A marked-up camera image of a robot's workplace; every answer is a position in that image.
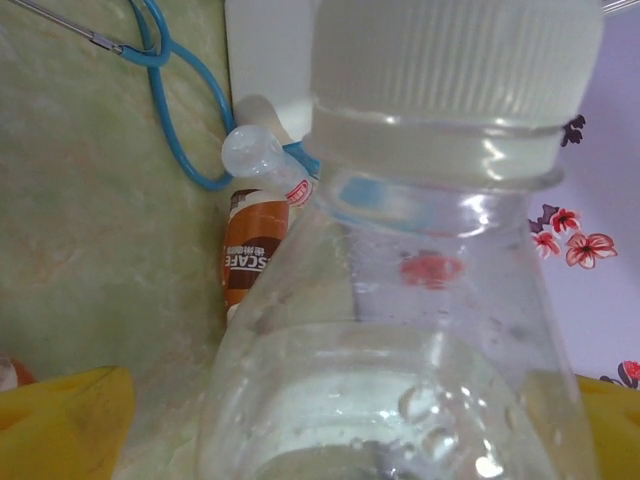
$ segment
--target green marble surface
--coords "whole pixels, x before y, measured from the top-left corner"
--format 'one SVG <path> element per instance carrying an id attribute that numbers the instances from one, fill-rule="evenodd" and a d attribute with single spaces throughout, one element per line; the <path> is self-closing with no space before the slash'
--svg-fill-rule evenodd
<path id="1" fill-rule="evenodd" d="M 126 0 L 41 2 L 139 45 Z M 226 88 L 223 0 L 159 4 Z M 214 99 L 179 59 L 164 79 L 193 162 L 220 174 Z M 131 369 L 138 414 L 117 479 L 192 478 L 230 193 L 178 169 L 144 69 L 0 0 L 0 350 L 41 379 Z"/>

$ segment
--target water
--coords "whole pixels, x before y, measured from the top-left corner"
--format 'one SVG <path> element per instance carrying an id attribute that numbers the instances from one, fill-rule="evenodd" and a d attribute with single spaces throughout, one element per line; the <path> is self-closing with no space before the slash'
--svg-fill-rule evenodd
<path id="1" fill-rule="evenodd" d="M 203 456 L 216 475 L 205 478 L 562 478 L 528 407 L 484 357 L 440 333 L 287 328 L 258 337 L 235 372 L 243 387 L 222 399 Z"/>

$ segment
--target clear plastic cap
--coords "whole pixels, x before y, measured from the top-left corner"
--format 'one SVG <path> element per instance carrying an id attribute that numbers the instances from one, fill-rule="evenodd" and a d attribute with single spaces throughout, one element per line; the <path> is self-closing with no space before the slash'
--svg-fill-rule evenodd
<path id="1" fill-rule="evenodd" d="M 603 18 L 600 0 L 325 0 L 305 148 L 375 175 L 526 184 L 553 169 Z"/>

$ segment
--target bottle neck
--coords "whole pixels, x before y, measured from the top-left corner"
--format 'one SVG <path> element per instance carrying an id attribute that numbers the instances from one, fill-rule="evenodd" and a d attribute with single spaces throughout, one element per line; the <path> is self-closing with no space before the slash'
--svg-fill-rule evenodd
<path id="1" fill-rule="evenodd" d="M 341 222 L 404 234 L 468 238 L 526 226 L 528 192 L 464 190 L 329 167 L 319 206 Z"/>

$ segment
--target stethoscope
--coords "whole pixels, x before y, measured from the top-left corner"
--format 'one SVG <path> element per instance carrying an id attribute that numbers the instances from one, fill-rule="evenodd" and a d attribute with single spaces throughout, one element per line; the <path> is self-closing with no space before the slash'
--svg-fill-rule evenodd
<path id="1" fill-rule="evenodd" d="M 85 39 L 89 40 L 94 45 L 104 48 L 110 52 L 113 52 L 125 60 L 128 60 L 136 65 L 146 67 L 149 72 L 149 83 L 151 84 L 151 92 L 153 95 L 153 101 L 155 103 L 158 117 L 162 125 L 162 130 L 169 144 L 169 148 L 173 153 L 173 156 L 178 161 L 178 164 L 187 174 L 187 176 L 196 184 L 200 185 L 206 190 L 220 190 L 226 187 L 232 180 L 229 173 L 225 173 L 221 178 L 213 180 L 205 177 L 196 170 L 193 166 L 187 154 L 185 153 L 176 130 L 171 121 L 171 113 L 167 104 L 167 98 L 164 92 L 164 85 L 162 83 L 162 75 L 160 74 L 160 68 L 163 67 L 171 58 L 171 54 L 175 53 L 178 57 L 184 60 L 190 65 L 198 74 L 204 79 L 207 86 L 213 93 L 222 114 L 222 120 L 227 133 L 230 133 L 235 128 L 235 122 L 233 119 L 233 112 L 231 106 L 225 97 L 224 92 L 220 88 L 220 85 L 216 81 L 213 73 L 205 66 L 202 61 L 196 57 L 192 52 L 185 47 L 175 42 L 171 38 L 169 27 L 164 18 L 164 15 L 160 11 L 160 8 L 156 4 L 155 0 L 142 0 L 144 5 L 149 10 L 149 13 L 153 17 L 156 23 L 158 31 L 160 33 L 160 48 L 157 48 L 153 44 L 149 25 L 147 24 L 142 11 L 135 4 L 134 0 L 129 0 L 133 12 L 140 28 L 140 34 L 142 36 L 142 45 L 144 50 L 137 50 L 129 45 L 123 45 L 112 40 L 109 40 L 104 35 L 94 32 L 86 27 L 78 25 L 67 18 L 58 15 L 51 10 L 44 8 L 31 0 L 9 0 L 16 5 L 26 8 L 27 10 L 40 15 L 47 20 L 54 22 L 55 24 L 70 30 Z"/>

